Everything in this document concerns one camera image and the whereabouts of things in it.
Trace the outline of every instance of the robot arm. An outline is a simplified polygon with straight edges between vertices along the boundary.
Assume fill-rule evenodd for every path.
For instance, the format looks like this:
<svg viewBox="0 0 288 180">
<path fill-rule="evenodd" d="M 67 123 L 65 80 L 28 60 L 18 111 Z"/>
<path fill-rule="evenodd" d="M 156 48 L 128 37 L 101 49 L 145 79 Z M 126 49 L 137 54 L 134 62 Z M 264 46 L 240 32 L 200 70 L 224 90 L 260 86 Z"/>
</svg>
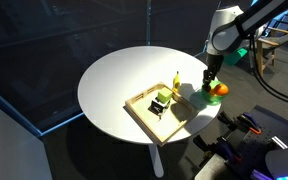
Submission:
<svg viewBox="0 0 288 180">
<path fill-rule="evenodd" d="M 238 49 L 249 34 L 288 9 L 288 0 L 259 0 L 244 13 L 238 6 L 217 10 L 213 16 L 207 43 L 207 70 L 203 89 L 209 92 L 210 83 L 221 68 L 224 57 Z"/>
</svg>

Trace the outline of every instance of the orange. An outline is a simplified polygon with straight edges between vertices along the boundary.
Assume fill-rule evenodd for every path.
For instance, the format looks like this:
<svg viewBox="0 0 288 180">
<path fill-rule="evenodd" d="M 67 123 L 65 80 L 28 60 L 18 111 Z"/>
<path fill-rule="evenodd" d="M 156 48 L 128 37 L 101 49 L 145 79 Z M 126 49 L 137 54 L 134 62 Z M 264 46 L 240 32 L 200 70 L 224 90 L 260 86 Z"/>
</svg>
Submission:
<svg viewBox="0 0 288 180">
<path fill-rule="evenodd" d="M 224 96 L 228 93 L 228 87 L 225 84 L 218 84 L 212 89 L 212 94 L 217 96 Z"/>
</svg>

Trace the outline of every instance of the glass panel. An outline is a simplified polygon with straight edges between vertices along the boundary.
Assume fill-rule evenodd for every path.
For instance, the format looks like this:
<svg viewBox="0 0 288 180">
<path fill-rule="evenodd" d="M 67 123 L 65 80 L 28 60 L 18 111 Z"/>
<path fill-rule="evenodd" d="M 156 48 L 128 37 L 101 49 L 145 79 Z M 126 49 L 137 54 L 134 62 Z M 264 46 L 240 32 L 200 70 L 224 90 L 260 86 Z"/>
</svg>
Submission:
<svg viewBox="0 0 288 180">
<path fill-rule="evenodd" d="M 0 95 L 45 131 L 81 113 L 100 57 L 146 44 L 146 0 L 0 0 Z"/>
<path fill-rule="evenodd" d="M 219 1 L 152 0 L 151 45 L 195 55 L 203 50 Z"/>
</svg>

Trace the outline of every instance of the tabletop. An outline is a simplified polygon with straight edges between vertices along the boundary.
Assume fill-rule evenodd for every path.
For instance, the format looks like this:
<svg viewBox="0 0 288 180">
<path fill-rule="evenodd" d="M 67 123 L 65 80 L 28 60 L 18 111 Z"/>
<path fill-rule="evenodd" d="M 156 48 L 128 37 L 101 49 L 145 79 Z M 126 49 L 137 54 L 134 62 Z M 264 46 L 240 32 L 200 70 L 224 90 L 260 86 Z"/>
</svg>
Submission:
<svg viewBox="0 0 288 180">
<path fill-rule="evenodd" d="M 206 65 L 184 52 L 157 46 L 138 46 L 112 52 L 94 62 L 78 86 L 78 101 L 85 116 L 97 128 L 117 139 L 140 144 L 152 140 L 128 114 L 125 101 L 163 82 L 173 86 L 179 72 L 179 94 L 200 112 L 168 142 L 202 130 L 217 115 L 220 104 L 209 105 L 199 90 Z"/>
</svg>

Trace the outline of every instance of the floor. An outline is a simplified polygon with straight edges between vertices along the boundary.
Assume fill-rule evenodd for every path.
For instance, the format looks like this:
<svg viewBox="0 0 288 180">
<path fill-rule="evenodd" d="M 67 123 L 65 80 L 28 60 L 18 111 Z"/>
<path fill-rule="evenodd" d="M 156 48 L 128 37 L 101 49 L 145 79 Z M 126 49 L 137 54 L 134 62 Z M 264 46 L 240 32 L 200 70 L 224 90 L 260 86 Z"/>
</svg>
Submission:
<svg viewBox="0 0 288 180">
<path fill-rule="evenodd" d="M 264 70 L 264 79 L 276 89 L 288 94 L 288 46 L 277 50 L 275 66 Z M 204 61 L 205 56 L 197 57 Z M 250 72 L 248 56 L 235 66 L 223 64 L 218 79 L 225 82 L 230 94 L 224 99 L 221 111 L 231 117 L 251 111 L 256 105 L 288 120 L 288 103 L 268 94 Z M 198 134 L 207 143 L 215 142 L 227 128 L 214 119 Z M 107 136 L 82 117 L 42 138 L 55 180 L 69 179 L 194 179 L 203 160 L 203 152 L 188 139 L 159 148 L 164 176 L 154 175 L 148 147 L 121 142 Z M 223 179 L 232 174 L 227 172 Z"/>
</svg>

